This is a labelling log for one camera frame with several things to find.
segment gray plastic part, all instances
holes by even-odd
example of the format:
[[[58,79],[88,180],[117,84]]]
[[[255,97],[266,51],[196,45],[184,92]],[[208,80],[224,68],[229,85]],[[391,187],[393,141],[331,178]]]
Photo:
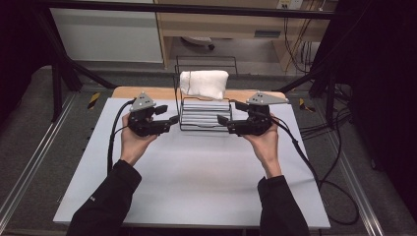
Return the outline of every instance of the gray plastic part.
[[[271,104],[279,104],[279,103],[288,103],[288,99],[269,95],[269,94],[258,91],[253,96],[251,96],[248,100],[246,100],[246,102],[248,104],[254,104],[254,105],[271,105]]]
[[[138,111],[143,110],[148,107],[156,106],[156,102],[152,100],[144,91],[139,94],[138,98],[136,98],[135,102],[132,104],[130,111]]]

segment white table surface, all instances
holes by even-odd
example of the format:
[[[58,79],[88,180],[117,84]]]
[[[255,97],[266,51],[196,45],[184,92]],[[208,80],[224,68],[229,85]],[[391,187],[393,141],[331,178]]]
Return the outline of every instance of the white table surface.
[[[86,151],[58,208],[54,222],[69,224],[74,212],[89,198],[106,176],[108,140],[115,116],[127,101],[109,98]],[[177,114],[175,101],[168,111],[154,116],[164,120]],[[128,112],[128,106],[122,113]],[[271,105],[270,111],[287,123],[301,150],[304,145],[291,105]],[[234,109],[235,120],[247,113]],[[279,161],[291,192],[311,229],[329,228],[328,217],[313,174],[301,159],[288,135],[279,133]],[[120,155],[120,132],[114,143],[113,162]],[[257,185],[265,172],[249,142],[236,135],[217,132],[184,132],[179,125],[160,135],[148,147],[135,168],[143,176],[126,225],[152,227],[258,227],[261,202]]]

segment wrist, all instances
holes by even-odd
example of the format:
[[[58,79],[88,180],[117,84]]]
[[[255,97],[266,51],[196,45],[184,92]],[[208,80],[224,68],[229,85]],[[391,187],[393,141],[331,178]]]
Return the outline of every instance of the wrist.
[[[263,163],[263,168],[268,179],[282,175],[281,167],[279,166],[278,161],[270,161]]]
[[[120,159],[126,161],[131,166],[134,166],[136,164],[135,158],[132,158],[132,157],[129,157],[129,156],[126,156],[126,155],[120,156]]]

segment metal wire basket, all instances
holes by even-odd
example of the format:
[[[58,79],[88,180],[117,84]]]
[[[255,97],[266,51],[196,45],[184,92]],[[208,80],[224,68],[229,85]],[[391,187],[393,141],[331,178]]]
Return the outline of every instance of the metal wire basket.
[[[230,99],[213,100],[206,97],[190,96],[178,91],[180,75],[183,71],[192,70],[224,70],[238,76],[236,58],[230,56],[177,56],[175,65],[174,91],[177,104],[179,125],[182,131],[228,132],[219,125],[217,115],[232,120]]]

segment black jacket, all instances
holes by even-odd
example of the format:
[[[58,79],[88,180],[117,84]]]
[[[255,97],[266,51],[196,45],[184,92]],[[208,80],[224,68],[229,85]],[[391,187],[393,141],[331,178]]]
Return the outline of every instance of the black jacket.
[[[119,160],[113,170],[77,210],[67,235],[117,235],[142,180],[131,165]],[[262,202],[261,235],[309,235],[306,220],[283,176],[258,184]]]

